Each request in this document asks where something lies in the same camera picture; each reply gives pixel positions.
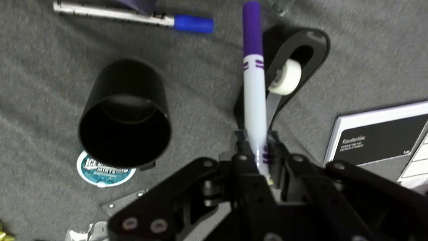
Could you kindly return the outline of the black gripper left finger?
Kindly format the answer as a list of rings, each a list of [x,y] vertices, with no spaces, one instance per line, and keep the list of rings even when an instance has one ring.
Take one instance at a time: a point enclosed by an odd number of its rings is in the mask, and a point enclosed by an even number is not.
[[[249,194],[250,197],[270,197],[270,186],[258,170],[246,133],[244,130],[238,130],[233,134],[233,138],[233,179],[237,192],[241,196]]]

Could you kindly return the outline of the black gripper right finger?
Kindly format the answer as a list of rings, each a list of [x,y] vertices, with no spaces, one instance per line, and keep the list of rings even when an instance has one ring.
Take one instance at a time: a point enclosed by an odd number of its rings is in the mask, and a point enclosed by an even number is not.
[[[286,187],[286,163],[300,159],[303,159],[303,155],[290,153],[285,143],[281,141],[277,131],[268,133],[268,167],[274,189],[284,190]]]

